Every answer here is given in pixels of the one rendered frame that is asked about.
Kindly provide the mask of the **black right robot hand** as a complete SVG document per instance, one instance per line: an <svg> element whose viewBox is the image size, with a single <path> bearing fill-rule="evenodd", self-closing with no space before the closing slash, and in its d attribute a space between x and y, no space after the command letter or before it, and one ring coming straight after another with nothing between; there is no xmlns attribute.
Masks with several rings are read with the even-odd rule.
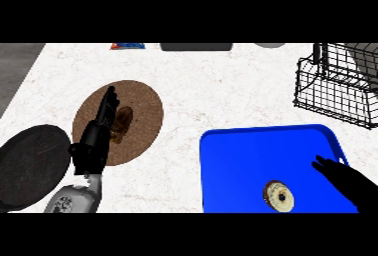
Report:
<svg viewBox="0 0 378 256"><path fill-rule="evenodd" d="M335 189L350 200L360 214L378 214L378 185L350 166L322 156L312 162Z"/></svg>

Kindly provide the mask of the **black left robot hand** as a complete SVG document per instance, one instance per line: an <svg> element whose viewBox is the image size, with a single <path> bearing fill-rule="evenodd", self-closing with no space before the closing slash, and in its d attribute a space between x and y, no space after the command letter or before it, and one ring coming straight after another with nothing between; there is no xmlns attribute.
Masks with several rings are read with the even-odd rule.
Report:
<svg viewBox="0 0 378 256"><path fill-rule="evenodd" d="M109 86L101 101L96 118L87 123L80 142L73 143L68 148L75 166L75 175L89 176L104 172L118 104L115 87Z"/></svg>

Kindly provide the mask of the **blue tray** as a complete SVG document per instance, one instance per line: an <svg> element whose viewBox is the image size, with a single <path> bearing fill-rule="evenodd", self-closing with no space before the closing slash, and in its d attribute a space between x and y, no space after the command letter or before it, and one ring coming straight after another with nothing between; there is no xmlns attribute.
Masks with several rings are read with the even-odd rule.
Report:
<svg viewBox="0 0 378 256"><path fill-rule="evenodd" d="M282 182L296 213L355 213L356 206L316 171L324 157L347 160L332 130L321 124L210 130L200 143L207 213L270 213L263 191Z"/></svg>

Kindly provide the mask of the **brown pastry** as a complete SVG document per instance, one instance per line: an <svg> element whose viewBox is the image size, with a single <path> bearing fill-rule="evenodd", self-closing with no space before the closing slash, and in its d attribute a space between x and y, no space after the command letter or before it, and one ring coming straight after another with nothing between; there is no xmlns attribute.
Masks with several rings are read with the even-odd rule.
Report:
<svg viewBox="0 0 378 256"><path fill-rule="evenodd" d="M123 137L130 128L133 119L133 109L130 106L124 106L120 108L115 114L115 120L111 127L111 138L109 141L115 144L120 144L123 141Z"/></svg>

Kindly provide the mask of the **brown round placemat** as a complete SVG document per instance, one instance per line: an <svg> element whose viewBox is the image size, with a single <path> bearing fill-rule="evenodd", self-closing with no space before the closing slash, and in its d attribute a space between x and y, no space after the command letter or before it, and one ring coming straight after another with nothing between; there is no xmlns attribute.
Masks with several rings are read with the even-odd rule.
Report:
<svg viewBox="0 0 378 256"><path fill-rule="evenodd" d="M87 123L96 118L101 101L108 87L115 87L121 107L133 109L129 131L120 144L109 143L108 166L117 166L138 158L151 147L163 126L164 109L155 90L142 82L123 80L101 87L84 100L73 122L73 140L80 141Z"/></svg>

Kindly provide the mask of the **black round pan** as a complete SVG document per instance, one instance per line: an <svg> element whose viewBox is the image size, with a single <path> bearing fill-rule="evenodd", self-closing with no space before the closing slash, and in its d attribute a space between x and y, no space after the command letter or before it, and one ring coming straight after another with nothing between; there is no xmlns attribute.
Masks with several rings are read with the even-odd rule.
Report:
<svg viewBox="0 0 378 256"><path fill-rule="evenodd" d="M52 192L70 167L70 145L58 126L39 125L0 147L0 213L25 209Z"/></svg>

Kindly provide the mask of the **orange and blue packet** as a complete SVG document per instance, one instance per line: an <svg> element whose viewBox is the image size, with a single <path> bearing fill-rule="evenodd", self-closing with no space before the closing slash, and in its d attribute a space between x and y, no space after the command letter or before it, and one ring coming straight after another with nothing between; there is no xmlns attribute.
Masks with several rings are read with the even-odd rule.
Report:
<svg viewBox="0 0 378 256"><path fill-rule="evenodd" d="M111 50L145 49L143 43L112 43Z"/></svg>

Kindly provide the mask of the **dark grey flat appliance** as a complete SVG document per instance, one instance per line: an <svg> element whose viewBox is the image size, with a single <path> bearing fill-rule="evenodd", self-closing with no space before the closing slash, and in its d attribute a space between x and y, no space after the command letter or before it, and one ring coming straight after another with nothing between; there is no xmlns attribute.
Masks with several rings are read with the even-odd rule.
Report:
<svg viewBox="0 0 378 256"><path fill-rule="evenodd" d="M163 51L231 51L233 43L161 43Z"/></svg>

